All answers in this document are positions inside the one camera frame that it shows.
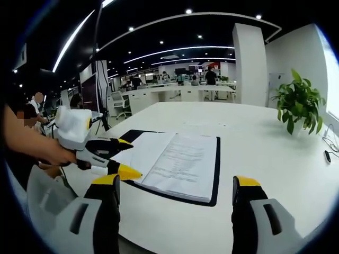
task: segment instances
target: black ceiling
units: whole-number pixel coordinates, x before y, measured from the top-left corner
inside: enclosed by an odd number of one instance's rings
[[[34,8],[43,6],[44,1],[37,1]],[[187,8],[193,12],[228,12],[255,17],[262,14],[262,19],[282,27],[281,36],[291,30],[311,22],[305,17],[299,8],[291,8],[285,1],[277,6],[276,1],[183,1],[171,0],[161,2],[159,0],[115,0],[102,10],[99,23],[97,43],[99,48],[110,42],[117,36],[128,31],[130,26],[134,28],[165,17],[184,14]],[[27,38],[28,63],[21,67],[17,74],[13,75],[15,86],[24,84],[20,91],[41,90],[44,93],[60,90],[65,86],[76,84],[79,66],[85,65],[92,54],[94,27],[97,14],[94,13],[85,23],[79,34],[68,48],[55,74],[40,69],[51,71],[68,37],[73,33],[80,22],[96,8],[97,0],[72,0],[59,1],[58,4],[36,26],[35,30]],[[123,62],[149,53],[191,46],[232,46],[232,30],[236,22],[260,26],[264,38],[267,38],[276,29],[257,21],[248,19],[202,15],[181,17],[157,23],[146,28],[133,31],[125,37],[110,44],[101,50],[97,57],[112,61],[109,64],[111,70],[109,76],[119,73],[126,74],[128,67],[149,68],[151,63],[165,61],[160,58],[166,55],[185,54],[181,58],[206,57],[230,57],[232,50],[225,49],[193,49],[178,52],[170,52],[162,55],[143,58],[129,64]]]

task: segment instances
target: paper document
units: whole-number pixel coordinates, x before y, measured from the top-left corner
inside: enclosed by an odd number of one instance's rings
[[[136,183],[181,198],[210,202],[217,138],[145,132],[112,159],[142,173]]]

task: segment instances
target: clipboard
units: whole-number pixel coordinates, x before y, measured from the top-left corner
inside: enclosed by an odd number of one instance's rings
[[[154,132],[154,133],[156,133],[155,131],[130,130],[130,131],[126,132],[124,135],[122,135],[120,137],[120,139],[123,139],[123,140],[126,140],[126,141],[132,143],[134,140],[136,140],[144,132]],[[124,182],[135,187],[135,188],[141,189],[143,191],[146,191],[146,192],[149,192],[149,193],[152,193],[154,195],[161,196],[161,197],[165,197],[165,198],[169,198],[169,199],[172,199],[172,200],[185,202],[185,203],[189,203],[189,204],[194,204],[194,205],[202,205],[202,206],[213,207],[217,204],[218,188],[219,188],[219,175],[220,175],[220,138],[219,137],[217,137],[216,153],[217,154],[216,154],[216,163],[215,163],[215,170],[214,170],[212,197],[211,197],[211,201],[209,203],[200,202],[200,201],[193,201],[193,200],[189,200],[189,199],[174,197],[174,196],[171,196],[171,195],[168,195],[168,194],[160,193],[160,192],[157,192],[155,190],[151,190],[151,189],[145,188],[143,186],[140,186],[138,184],[135,184],[134,181],[132,181],[132,180],[127,180],[127,181],[124,181]]]

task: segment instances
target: white desk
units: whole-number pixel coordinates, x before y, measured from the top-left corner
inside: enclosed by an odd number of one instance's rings
[[[198,206],[166,199],[120,184],[119,233],[158,254],[231,253],[233,176],[258,180],[296,219],[304,237],[330,212],[339,189],[339,160],[328,165],[327,146],[318,135],[294,138],[276,119],[276,110],[212,102],[157,103],[107,133],[119,137],[130,129],[174,131],[221,138],[217,205]],[[74,165],[67,179],[78,193],[91,178]]]
[[[168,84],[169,86],[165,87],[132,90],[122,93],[122,96],[128,96],[132,114],[136,114],[157,102],[163,101],[164,93],[177,91],[181,93],[182,102],[203,102],[204,91],[235,92],[235,90],[228,86],[178,86],[176,84],[172,83],[172,85]]]

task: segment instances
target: plant pot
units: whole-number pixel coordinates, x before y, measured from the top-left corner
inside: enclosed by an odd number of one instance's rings
[[[294,124],[294,128],[293,128],[293,132],[292,132],[292,136],[293,137],[298,137],[299,134],[301,133],[301,131],[303,130],[303,125],[304,125],[304,121],[305,121],[305,117],[301,118],[299,121],[297,121],[295,124]],[[285,129],[287,131],[287,124],[288,124],[288,121],[286,121],[286,123],[284,124],[285,126]]]

